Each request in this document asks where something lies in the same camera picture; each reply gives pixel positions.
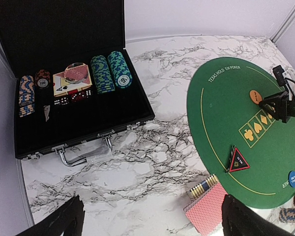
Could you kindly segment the blue white chip stack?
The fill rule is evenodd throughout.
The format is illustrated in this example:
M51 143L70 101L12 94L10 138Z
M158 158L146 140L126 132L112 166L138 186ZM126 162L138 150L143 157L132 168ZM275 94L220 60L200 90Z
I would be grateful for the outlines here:
M279 212L279 220L283 223L295 223L295 208L282 208Z

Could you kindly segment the clear dealer button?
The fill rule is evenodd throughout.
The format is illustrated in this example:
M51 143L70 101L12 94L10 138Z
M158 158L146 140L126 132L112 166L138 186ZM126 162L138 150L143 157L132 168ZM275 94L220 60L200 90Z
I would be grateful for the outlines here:
M88 77L88 66L81 62L73 63L64 71L64 78L70 83L80 83Z

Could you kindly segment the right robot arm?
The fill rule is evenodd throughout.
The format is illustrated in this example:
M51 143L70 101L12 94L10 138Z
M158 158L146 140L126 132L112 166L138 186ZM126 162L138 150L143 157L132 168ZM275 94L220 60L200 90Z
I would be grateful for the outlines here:
M276 120L284 123L295 117L295 95L287 81L295 81L276 75L277 83L285 91L265 97L258 105ZM226 236L290 236L291 233L267 222L232 195L226 195L222 204L222 226Z

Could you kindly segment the boxed playing card deck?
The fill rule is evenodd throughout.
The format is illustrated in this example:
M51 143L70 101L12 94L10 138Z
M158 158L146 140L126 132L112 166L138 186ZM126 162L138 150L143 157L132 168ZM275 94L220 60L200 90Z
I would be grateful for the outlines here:
M53 75L53 90L54 97L60 97L73 92L82 91L90 88L92 81L88 71L88 77L77 84L71 84L64 78L64 72L60 72Z

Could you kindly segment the blue small blind button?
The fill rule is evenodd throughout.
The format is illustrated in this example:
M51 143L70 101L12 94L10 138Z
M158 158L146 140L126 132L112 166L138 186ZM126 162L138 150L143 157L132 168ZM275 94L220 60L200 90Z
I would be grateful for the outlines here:
M290 171L288 174L288 183L292 188L295 188L295 171Z

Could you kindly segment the brown 100 chip stack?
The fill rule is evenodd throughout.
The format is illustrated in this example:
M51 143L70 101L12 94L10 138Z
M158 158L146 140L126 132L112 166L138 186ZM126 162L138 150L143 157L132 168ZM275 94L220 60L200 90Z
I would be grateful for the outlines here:
M35 85L39 89L46 89L50 85L50 83L51 76L49 71L41 69L35 74Z

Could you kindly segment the blue tan chip row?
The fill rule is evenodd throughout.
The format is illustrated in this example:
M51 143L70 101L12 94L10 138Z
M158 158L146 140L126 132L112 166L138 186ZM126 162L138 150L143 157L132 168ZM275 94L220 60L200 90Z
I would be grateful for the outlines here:
M20 79L19 85L19 117L25 117L35 112L35 83L34 78L25 75Z

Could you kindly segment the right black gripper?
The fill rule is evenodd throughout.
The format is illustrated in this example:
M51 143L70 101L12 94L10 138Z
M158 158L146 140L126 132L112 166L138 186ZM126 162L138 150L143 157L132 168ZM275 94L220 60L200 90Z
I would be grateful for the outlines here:
M259 102L259 107L267 114L273 116L276 120L287 123L290 119L288 116L289 93L287 91L279 92L273 96L265 97Z

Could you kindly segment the round green poker mat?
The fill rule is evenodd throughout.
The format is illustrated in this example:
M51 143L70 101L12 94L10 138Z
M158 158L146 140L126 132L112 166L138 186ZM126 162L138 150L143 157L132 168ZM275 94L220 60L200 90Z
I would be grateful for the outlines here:
M202 162L250 207L275 208L295 195L295 118L277 121L252 100L282 91L267 71L232 57L204 63L188 88L188 122Z

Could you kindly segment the red back card deck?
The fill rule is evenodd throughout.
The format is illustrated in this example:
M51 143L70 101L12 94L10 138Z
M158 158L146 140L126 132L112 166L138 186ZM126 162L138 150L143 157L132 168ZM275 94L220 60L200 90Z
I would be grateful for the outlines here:
M186 217L202 236L207 236L222 222L222 204L226 190L215 174L186 191L191 203L184 208Z

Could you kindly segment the orange big blind button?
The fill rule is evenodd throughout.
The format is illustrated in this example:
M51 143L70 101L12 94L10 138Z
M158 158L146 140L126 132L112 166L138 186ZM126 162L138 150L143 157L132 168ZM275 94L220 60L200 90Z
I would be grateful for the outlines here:
M249 96L252 102L257 105L259 105L259 103L263 100L262 96L256 90L251 90L249 92Z

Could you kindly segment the teal 50 chip row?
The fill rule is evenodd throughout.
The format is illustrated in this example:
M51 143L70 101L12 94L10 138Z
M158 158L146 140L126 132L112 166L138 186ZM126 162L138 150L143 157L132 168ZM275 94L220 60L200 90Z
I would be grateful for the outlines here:
M108 63L114 76L115 84L119 88L126 88L130 83L130 76L126 61L119 51L113 51L108 55Z

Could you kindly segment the dark green chip row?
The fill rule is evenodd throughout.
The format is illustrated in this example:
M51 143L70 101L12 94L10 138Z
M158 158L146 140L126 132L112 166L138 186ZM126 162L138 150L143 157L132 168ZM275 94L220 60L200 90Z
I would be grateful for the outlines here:
M106 58L94 56L90 61L91 69L98 94L115 91L115 85Z

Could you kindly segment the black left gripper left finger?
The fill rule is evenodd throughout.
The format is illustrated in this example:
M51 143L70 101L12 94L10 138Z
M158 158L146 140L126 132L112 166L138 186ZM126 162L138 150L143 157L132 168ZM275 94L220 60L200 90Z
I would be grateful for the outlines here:
M17 236L81 236L84 218L84 204L77 195Z

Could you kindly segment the small case keys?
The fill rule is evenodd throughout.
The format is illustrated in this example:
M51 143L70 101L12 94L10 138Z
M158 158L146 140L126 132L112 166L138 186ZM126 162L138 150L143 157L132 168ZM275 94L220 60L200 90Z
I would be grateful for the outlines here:
M45 115L45 121L47 122L49 120L49 114L50 114L50 105L46 105L43 107L43 112Z

